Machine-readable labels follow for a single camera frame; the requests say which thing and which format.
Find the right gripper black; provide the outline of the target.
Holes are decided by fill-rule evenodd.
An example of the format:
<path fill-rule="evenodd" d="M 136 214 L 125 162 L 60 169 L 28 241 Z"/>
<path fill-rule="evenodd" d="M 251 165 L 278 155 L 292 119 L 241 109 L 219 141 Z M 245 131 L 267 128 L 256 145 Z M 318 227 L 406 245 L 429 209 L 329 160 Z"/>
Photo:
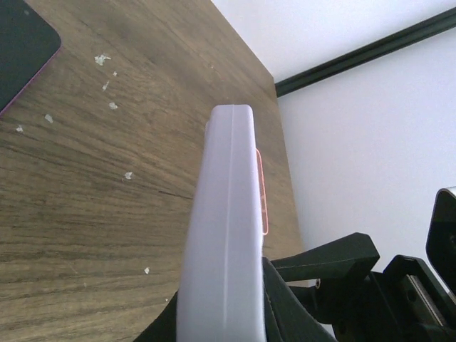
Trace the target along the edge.
<path fill-rule="evenodd" d="M 372 239 L 356 232 L 271 263 L 284 281 L 363 279 L 379 259 Z M 397 255 L 350 288 L 341 302 L 330 301 L 328 313 L 318 311 L 317 287 L 291 290 L 337 341 L 455 340 L 455 303 L 422 259 Z"/>

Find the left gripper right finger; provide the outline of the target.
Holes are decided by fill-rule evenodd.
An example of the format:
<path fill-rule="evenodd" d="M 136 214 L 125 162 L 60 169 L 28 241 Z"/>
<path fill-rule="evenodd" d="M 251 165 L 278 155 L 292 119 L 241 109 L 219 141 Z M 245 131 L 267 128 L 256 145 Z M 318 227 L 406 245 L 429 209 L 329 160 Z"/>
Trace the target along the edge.
<path fill-rule="evenodd" d="M 324 342 L 335 338 L 302 306 L 271 261 L 262 259 L 267 341 Z"/>

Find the pink phone case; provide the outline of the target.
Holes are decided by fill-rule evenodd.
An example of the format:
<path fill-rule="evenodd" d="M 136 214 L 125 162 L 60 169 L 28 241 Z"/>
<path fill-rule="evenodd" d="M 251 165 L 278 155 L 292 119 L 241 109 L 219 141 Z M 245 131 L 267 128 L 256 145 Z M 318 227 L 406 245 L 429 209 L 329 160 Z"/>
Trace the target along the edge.
<path fill-rule="evenodd" d="M 263 235 L 266 236 L 269 233 L 269 218 L 268 218 L 268 208 L 266 200 L 266 185 L 264 181 L 264 168 L 261 158 L 261 153 L 256 149 L 256 161 L 257 169 L 259 174 L 259 191 L 260 191 L 260 202 L 261 202 L 261 219 L 262 219 L 262 228 Z"/>

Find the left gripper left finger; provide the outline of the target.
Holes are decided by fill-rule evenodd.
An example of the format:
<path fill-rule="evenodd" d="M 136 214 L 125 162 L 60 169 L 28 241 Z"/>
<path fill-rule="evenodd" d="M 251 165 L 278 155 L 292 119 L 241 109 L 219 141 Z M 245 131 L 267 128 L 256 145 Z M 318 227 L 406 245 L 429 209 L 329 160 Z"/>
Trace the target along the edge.
<path fill-rule="evenodd" d="M 176 291 L 161 314 L 137 336 L 134 342 L 175 342 L 177 335 L 177 297 Z"/>

